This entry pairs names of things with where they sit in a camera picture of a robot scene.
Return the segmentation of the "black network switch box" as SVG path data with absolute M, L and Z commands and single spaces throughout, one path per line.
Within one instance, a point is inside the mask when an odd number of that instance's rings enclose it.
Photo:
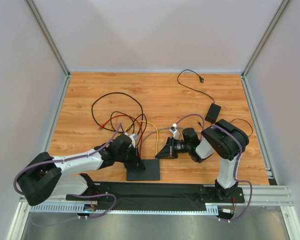
M 141 166 L 127 170 L 127 181 L 159 181 L 161 179 L 159 159 L 142 159 L 141 163 Z

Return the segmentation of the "black power adapter brick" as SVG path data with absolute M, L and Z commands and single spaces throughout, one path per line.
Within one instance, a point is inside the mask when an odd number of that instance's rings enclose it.
M 211 124 L 215 123 L 217 121 L 220 110 L 221 110 L 221 106 L 212 103 L 205 116 L 205 121 Z

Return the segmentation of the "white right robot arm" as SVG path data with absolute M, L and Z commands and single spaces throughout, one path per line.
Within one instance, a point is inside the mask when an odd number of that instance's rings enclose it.
M 213 153 L 220 157 L 220 168 L 215 188 L 220 198 L 225 198 L 236 190 L 239 180 L 237 168 L 249 137 L 230 122 L 221 119 L 201 131 L 202 138 L 192 127 L 182 130 L 183 139 L 179 140 L 175 126 L 170 128 L 174 135 L 168 137 L 164 147 L 156 154 L 158 159 L 176 159 L 179 153 L 187 153 L 190 158 L 201 163 Z

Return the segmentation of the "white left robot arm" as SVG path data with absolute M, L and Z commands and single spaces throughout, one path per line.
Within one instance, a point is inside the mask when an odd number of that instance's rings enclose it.
M 127 170 L 145 170 L 136 140 L 136 134 L 121 134 L 89 151 L 51 156 L 39 153 L 13 181 L 14 190 L 23 195 L 30 206 L 36 206 L 51 196 L 66 195 L 68 199 L 95 200 L 99 190 L 87 171 L 122 163 Z

